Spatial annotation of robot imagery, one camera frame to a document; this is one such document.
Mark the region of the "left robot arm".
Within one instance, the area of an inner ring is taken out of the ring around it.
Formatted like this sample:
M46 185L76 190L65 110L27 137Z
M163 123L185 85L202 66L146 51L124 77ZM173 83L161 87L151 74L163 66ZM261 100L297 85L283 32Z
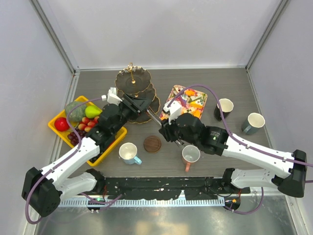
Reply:
M56 210L60 202L68 197L90 191L99 195L104 191L104 177L96 170L87 170L78 177L70 175L83 163L106 151L115 141L117 132L131 119L144 113L152 103L150 98L138 98L124 94L122 98L114 94L102 96L107 101L100 113L97 124L79 139L79 143L65 155L50 165L26 172L22 188L25 200L25 217L33 208L40 217L46 217Z

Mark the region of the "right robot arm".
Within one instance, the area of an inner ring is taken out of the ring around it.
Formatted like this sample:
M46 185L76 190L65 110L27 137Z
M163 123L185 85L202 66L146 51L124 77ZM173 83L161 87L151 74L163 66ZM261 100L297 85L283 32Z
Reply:
M246 187L275 188L281 193L304 197L307 156L304 151L292 153L270 149L228 133L216 126L206 126L199 118L185 113L175 120L163 119L159 132L167 142L187 142L209 155L236 158L259 169L228 168L221 181L222 189L232 193Z

